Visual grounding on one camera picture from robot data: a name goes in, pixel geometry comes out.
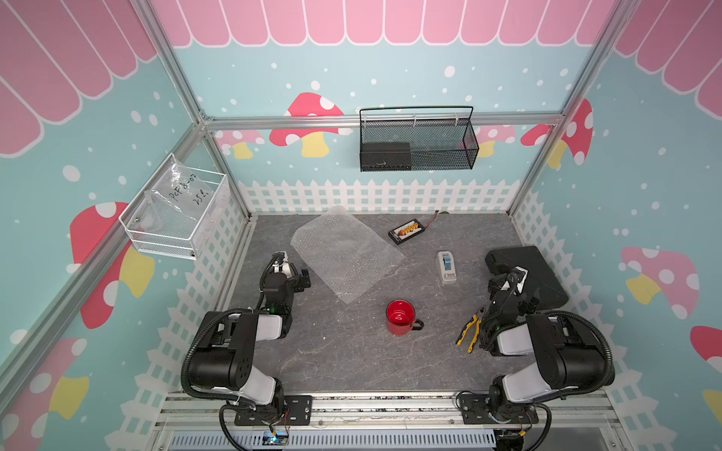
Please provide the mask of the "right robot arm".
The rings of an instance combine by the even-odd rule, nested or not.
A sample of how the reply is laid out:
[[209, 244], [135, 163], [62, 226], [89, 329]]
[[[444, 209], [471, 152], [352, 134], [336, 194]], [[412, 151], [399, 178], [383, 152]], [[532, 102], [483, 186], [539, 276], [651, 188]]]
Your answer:
[[491, 383], [485, 410], [498, 423], [525, 418], [550, 400], [590, 394], [616, 377], [611, 346], [597, 326], [569, 311], [540, 311], [541, 293], [526, 291], [527, 276], [527, 270], [515, 267], [490, 280], [491, 302], [479, 310], [469, 347], [534, 358]]

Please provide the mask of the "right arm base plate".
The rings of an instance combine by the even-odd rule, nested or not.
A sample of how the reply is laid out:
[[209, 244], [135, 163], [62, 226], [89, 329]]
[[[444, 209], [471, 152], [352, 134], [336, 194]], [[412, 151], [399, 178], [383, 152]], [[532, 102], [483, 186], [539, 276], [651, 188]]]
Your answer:
[[454, 404], [466, 425], [530, 426], [539, 423], [533, 406], [508, 402], [504, 396], [463, 391], [455, 396]]

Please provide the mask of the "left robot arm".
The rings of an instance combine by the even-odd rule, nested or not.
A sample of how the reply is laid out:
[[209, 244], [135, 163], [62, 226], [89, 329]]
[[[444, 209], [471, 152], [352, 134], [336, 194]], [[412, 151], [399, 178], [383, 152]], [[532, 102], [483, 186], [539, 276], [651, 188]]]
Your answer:
[[274, 253], [259, 278], [254, 307], [211, 311], [201, 321], [180, 369], [184, 393], [221, 400], [268, 425], [279, 422], [288, 411], [282, 382], [254, 366], [255, 349], [289, 334], [294, 295], [310, 287], [307, 270], [297, 270], [287, 253]]

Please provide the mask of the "red enamel mug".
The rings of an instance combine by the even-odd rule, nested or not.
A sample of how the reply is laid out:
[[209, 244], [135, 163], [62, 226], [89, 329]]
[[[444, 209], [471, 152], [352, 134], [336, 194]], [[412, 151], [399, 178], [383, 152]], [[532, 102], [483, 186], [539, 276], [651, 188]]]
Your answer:
[[417, 318], [413, 304], [404, 300], [391, 302], [385, 310], [385, 318], [387, 330], [393, 336], [404, 336], [412, 331], [421, 331], [425, 327], [425, 323]]

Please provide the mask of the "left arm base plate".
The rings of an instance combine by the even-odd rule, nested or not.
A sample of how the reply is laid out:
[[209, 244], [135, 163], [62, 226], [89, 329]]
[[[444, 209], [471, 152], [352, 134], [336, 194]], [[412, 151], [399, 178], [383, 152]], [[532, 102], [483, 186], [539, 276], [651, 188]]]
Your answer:
[[283, 402], [275, 400], [258, 406], [255, 411], [242, 408], [235, 413], [233, 424], [237, 427], [308, 426], [312, 407], [312, 396], [285, 396]]

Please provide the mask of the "black box in basket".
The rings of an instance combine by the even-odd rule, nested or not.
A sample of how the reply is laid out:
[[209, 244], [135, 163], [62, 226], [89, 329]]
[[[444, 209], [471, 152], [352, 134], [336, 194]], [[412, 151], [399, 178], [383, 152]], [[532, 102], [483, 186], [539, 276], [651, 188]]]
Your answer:
[[361, 146], [362, 172], [406, 171], [412, 169], [411, 146], [406, 142], [372, 142]]

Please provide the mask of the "black mesh wall basket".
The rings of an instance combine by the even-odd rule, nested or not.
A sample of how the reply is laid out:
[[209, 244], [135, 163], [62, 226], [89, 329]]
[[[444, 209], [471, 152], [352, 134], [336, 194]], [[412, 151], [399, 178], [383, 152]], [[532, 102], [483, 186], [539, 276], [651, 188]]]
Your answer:
[[366, 143], [406, 142], [412, 169], [400, 172], [471, 170], [479, 156], [473, 113], [462, 105], [362, 108], [359, 152]]

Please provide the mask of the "white blue tape dispenser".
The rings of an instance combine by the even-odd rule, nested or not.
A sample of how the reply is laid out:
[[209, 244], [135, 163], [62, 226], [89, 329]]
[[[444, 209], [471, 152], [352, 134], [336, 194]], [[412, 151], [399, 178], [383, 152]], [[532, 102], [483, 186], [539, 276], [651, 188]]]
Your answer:
[[457, 282], [457, 272], [455, 260], [451, 252], [440, 251], [437, 254], [436, 261], [441, 284], [444, 286], [455, 284]]

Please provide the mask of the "yellow blue pliers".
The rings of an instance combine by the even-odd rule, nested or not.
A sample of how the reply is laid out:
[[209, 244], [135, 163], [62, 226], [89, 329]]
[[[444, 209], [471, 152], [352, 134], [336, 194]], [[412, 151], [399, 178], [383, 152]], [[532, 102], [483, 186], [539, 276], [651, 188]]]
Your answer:
[[470, 342], [467, 348], [468, 353], [473, 353], [475, 346], [479, 340], [479, 334], [481, 333], [481, 322], [483, 320], [485, 308], [481, 307], [475, 311], [471, 318], [463, 326], [460, 334], [457, 337], [455, 345], [461, 347], [464, 344], [464, 340], [469, 337]]

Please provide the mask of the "black plastic tool case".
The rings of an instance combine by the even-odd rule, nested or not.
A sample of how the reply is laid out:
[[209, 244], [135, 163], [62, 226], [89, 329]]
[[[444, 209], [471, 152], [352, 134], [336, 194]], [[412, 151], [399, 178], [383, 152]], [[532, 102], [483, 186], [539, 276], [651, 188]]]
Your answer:
[[491, 297], [500, 291], [506, 281], [507, 273], [520, 267], [528, 271], [522, 293], [534, 295], [539, 299], [539, 310], [561, 308], [569, 300], [569, 296], [536, 246], [494, 249], [486, 255], [485, 263], [493, 275], [488, 284]]

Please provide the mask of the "clear bubble wrap sheet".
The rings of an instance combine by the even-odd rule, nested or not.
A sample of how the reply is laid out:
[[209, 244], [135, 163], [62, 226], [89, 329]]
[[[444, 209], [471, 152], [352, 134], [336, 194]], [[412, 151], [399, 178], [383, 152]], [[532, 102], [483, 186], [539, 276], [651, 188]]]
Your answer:
[[342, 206], [299, 227], [291, 245], [345, 304], [360, 298], [404, 261], [400, 251]]

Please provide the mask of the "black battery charger board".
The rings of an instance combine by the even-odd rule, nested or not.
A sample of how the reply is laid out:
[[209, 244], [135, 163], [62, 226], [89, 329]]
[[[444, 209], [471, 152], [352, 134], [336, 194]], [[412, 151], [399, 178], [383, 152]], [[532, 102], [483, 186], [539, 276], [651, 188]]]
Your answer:
[[394, 244], [400, 245], [423, 233], [425, 229], [425, 225], [413, 219], [389, 231], [388, 236]]

